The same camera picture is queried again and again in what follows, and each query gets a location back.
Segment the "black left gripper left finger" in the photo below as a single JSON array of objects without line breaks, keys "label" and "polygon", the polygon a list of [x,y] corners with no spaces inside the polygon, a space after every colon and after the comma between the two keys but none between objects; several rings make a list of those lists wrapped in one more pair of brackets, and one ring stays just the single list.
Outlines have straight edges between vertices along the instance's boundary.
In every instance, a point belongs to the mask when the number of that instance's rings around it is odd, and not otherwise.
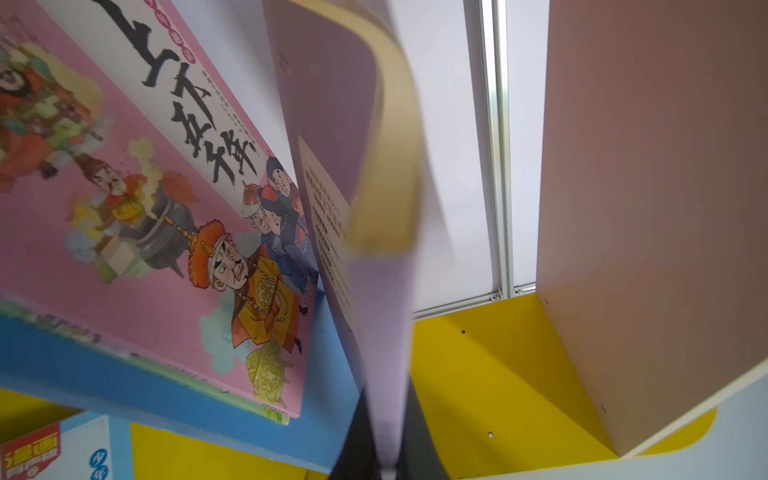
[{"label": "black left gripper left finger", "polygon": [[379,480],[380,466],[375,450],[366,392],[360,398],[342,450],[329,480]]}]

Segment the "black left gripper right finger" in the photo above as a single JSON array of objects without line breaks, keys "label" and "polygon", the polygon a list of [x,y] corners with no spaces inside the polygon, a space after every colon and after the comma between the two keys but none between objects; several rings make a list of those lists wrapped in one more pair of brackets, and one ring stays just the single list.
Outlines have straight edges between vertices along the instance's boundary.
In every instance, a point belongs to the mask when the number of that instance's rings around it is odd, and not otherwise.
[{"label": "black left gripper right finger", "polygon": [[409,380],[398,480],[448,480],[412,380]]}]

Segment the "purple comic book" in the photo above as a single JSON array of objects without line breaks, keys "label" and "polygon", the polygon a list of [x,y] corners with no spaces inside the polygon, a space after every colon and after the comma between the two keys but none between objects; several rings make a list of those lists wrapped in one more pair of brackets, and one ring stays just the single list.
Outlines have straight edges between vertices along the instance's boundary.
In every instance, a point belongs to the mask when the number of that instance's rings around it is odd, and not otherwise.
[{"label": "purple comic book", "polygon": [[396,479],[426,163],[412,71],[358,1],[263,10],[322,282],[368,417],[361,461],[367,477]]}]

